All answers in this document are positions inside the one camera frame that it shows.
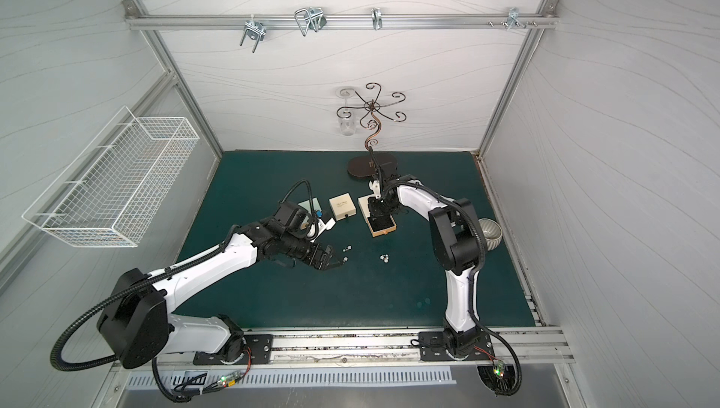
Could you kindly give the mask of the large cream drawer jewelry box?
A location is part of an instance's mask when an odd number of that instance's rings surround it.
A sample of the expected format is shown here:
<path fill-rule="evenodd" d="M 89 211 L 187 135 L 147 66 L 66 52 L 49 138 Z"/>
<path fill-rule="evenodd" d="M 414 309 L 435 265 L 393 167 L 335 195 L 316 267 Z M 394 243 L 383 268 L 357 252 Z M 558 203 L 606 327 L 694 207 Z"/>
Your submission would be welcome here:
<path fill-rule="evenodd" d="M 373 195 L 366 195 L 358 198 L 358 204 L 361 209 L 362 217 L 369 228 L 373 237 L 380 237 L 394 232 L 397 224 L 391 215 L 374 216 L 369 209 L 369 201 L 374 199 Z"/>

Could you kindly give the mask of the small cream jewelry box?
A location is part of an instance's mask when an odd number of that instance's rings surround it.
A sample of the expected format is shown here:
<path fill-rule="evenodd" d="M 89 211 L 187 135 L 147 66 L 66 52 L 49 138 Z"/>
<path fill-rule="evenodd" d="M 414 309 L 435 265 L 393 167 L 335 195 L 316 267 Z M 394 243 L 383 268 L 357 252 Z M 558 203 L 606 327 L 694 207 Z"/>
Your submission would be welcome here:
<path fill-rule="evenodd" d="M 339 222 L 356 216 L 357 209 L 352 196 L 346 192 L 328 200 L 334 219 Z"/>

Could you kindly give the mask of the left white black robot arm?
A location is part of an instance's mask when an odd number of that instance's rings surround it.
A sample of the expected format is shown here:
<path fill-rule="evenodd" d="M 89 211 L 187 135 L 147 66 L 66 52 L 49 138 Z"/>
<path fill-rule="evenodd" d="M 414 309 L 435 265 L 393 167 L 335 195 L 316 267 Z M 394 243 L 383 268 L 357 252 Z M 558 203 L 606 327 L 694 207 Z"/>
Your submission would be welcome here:
<path fill-rule="evenodd" d="M 312 269 L 341 266 L 332 247 L 304 234 L 294 235 L 275 222 L 235 225 L 216 246 L 165 269 L 144 274 L 131 269 L 117 281 L 112 295 L 90 308 L 56 340 L 51 366 L 78 372 L 118 361 L 135 369 L 166 354 L 217 354 L 241 341 L 242 330 L 224 315 L 208 318 L 176 314 L 187 300 L 237 271 L 285 255 Z M 69 339 L 93 317 L 112 355 L 69 362 L 63 350 Z"/>

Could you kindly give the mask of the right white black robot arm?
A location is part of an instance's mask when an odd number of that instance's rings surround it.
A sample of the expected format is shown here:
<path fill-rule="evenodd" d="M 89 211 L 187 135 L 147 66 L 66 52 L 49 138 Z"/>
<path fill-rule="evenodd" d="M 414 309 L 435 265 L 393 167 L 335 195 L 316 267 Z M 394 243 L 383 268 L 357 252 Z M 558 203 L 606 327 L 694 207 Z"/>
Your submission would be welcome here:
<path fill-rule="evenodd" d="M 466 359 L 485 336 L 498 338 L 477 312 L 477 280 L 489 247 L 473 203 L 443 196 L 412 175 L 391 175 L 381 166 L 376 167 L 369 186 L 373 217 L 390 216 L 408 207 L 429 222 L 432 249 L 446 278 L 442 332 L 446 353 L 452 359 Z"/>

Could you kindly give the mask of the mint green jewelry box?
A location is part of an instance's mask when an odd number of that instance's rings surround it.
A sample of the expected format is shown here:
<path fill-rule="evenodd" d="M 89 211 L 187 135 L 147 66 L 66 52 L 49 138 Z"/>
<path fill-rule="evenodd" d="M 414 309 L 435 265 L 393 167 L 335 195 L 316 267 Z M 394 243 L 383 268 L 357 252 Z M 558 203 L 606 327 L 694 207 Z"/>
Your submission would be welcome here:
<path fill-rule="evenodd" d="M 323 216 L 323 210 L 319 200 L 313 197 L 311 200 L 305 200 L 299 203 L 300 207 L 303 207 L 307 212 L 311 212 L 316 217 L 321 218 Z"/>

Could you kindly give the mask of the grey ribbed ceramic cup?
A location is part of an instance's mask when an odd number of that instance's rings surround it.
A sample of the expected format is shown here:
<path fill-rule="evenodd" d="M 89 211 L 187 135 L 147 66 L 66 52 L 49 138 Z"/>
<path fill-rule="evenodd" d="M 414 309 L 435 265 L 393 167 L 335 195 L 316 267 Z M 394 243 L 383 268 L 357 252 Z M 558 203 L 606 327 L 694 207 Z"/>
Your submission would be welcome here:
<path fill-rule="evenodd" d="M 479 219 L 479 226 L 487 242 L 487 250 L 494 251 L 503 242 L 504 233 L 502 226 L 496 222 L 487 218 Z"/>

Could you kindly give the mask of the metal hook clamp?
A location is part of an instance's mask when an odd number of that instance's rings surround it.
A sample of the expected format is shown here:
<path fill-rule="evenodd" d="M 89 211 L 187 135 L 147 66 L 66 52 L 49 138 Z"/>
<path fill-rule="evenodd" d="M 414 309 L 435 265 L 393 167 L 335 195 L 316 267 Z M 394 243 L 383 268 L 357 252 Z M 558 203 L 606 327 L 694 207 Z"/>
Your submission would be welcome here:
<path fill-rule="evenodd" d="M 259 44 L 266 37 L 266 27 L 263 23 L 257 22 L 254 19 L 250 19 L 244 25 L 243 35 L 239 42 L 240 46 L 243 46 L 245 42 L 252 42 L 251 52 L 255 53 Z"/>
<path fill-rule="evenodd" d="M 319 7 L 307 7 L 296 10 L 294 12 L 294 20 L 303 37 L 307 36 L 309 31 L 319 32 L 327 24 L 324 10 Z"/>

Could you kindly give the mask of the metal hook clamp left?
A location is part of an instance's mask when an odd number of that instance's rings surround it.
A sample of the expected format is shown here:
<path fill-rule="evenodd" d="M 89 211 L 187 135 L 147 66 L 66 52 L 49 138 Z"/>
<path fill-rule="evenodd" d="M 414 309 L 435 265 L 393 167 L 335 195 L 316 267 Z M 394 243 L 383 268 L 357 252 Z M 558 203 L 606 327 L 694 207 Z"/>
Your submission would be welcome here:
<path fill-rule="evenodd" d="M 254 19 L 250 19 L 244 25 L 243 35 L 239 42 L 240 46 L 243 46 L 245 42 L 252 42 L 251 52 L 255 53 L 259 44 L 266 37 L 266 27 L 263 23 L 257 22 Z"/>

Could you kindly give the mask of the metal clamp right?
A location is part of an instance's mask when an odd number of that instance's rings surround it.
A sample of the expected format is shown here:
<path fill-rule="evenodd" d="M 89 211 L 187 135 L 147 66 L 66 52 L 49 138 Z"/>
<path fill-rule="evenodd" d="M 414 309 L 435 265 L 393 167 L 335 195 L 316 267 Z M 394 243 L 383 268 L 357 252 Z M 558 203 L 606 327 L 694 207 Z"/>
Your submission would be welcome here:
<path fill-rule="evenodd" d="M 512 8 L 507 13 L 504 20 L 499 22 L 488 21 L 487 25 L 491 29 L 504 29 L 504 30 L 526 30 L 536 29 L 537 23 L 533 20 L 522 20 L 521 13 L 518 8 Z"/>

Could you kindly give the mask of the clear glass on wall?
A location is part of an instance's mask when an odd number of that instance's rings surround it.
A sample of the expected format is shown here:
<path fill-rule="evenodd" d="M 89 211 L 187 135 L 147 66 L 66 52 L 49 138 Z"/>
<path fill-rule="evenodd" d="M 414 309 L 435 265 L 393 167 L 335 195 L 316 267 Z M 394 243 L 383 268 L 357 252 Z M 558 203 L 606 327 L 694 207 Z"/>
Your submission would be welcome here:
<path fill-rule="evenodd" d="M 337 110 L 339 130 L 344 136 L 353 136 L 356 133 L 356 117 L 354 109 L 350 108 L 348 102 L 354 96 L 354 89 L 343 87 L 337 91 L 337 96 L 343 99 L 343 106 Z"/>

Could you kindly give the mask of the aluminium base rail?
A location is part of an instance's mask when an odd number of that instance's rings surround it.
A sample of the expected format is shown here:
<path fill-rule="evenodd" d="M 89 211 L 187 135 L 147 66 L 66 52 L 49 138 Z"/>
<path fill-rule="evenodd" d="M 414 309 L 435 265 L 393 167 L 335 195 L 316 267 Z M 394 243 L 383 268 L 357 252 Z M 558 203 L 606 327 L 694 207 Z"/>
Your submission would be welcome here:
<path fill-rule="evenodd" d="M 517 357 L 522 365 L 573 364 L 574 353 L 560 327 L 498 328 L 498 338 L 490 337 L 494 350 L 491 362 L 440 361 L 422 362 L 410 340 L 420 328 L 351 328 L 351 329 L 266 329 L 249 334 L 274 336 L 268 364 L 252 364 L 254 368 L 301 367 L 372 367 L 416 365 L 491 365 L 502 361 L 511 364 Z"/>

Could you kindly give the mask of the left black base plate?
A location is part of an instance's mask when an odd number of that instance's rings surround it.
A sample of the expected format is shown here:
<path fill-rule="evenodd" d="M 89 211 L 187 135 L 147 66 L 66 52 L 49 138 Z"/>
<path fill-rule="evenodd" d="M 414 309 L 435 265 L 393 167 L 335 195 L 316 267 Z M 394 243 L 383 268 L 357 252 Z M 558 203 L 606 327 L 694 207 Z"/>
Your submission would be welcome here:
<path fill-rule="evenodd" d="M 273 340 L 270 334 L 232 336 L 216 353 L 197 352 L 192 363 L 195 366 L 268 364 Z"/>

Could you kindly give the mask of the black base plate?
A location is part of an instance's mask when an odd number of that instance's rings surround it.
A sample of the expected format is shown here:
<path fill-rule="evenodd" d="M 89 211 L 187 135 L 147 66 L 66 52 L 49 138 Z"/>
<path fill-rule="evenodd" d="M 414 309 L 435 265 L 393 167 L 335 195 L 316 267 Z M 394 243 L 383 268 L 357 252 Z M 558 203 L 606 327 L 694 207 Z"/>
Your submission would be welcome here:
<path fill-rule="evenodd" d="M 410 346 L 419 350 L 422 362 L 493 361 L 494 350 L 491 336 L 483 330 L 475 333 L 477 336 L 473 340 L 469 340 L 468 335 L 461 334 L 460 342 L 456 342 L 449 328 L 421 331 L 416 338 L 410 340 Z"/>
<path fill-rule="evenodd" d="M 232 336 L 216 353 L 197 352 L 192 363 L 195 366 L 268 364 L 273 340 L 270 334 Z"/>

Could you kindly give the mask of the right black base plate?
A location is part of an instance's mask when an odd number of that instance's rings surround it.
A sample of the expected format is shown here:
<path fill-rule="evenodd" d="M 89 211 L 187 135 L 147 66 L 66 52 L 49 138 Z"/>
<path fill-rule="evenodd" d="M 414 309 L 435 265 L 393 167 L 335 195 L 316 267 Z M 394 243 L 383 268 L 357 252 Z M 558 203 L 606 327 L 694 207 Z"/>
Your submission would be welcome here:
<path fill-rule="evenodd" d="M 419 350 L 422 362 L 493 361 L 494 350 L 491 336 L 483 330 L 475 333 L 477 336 L 473 340 L 469 340 L 468 335 L 461 334 L 460 342 L 456 342 L 449 328 L 421 331 L 416 338 L 410 340 L 410 346 Z"/>

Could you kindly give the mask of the aluminium overhead rail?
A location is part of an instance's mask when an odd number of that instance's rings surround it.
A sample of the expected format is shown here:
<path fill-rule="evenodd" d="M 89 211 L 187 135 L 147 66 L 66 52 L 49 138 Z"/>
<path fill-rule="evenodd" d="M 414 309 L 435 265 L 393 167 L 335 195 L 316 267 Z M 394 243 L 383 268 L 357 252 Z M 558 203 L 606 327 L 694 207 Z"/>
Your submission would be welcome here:
<path fill-rule="evenodd" d="M 389 14 L 382 12 L 381 30 L 480 30 L 495 29 L 488 21 L 506 19 L 505 13 L 471 14 Z M 324 31 L 375 31 L 371 13 L 326 14 Z M 522 20 L 536 21 L 535 29 L 554 29 L 560 23 L 557 16 L 521 13 Z M 240 14 L 240 15 L 147 15 L 127 18 L 126 24 L 136 31 L 226 30 L 241 31 L 247 21 L 261 22 L 268 31 L 298 31 L 292 14 Z"/>

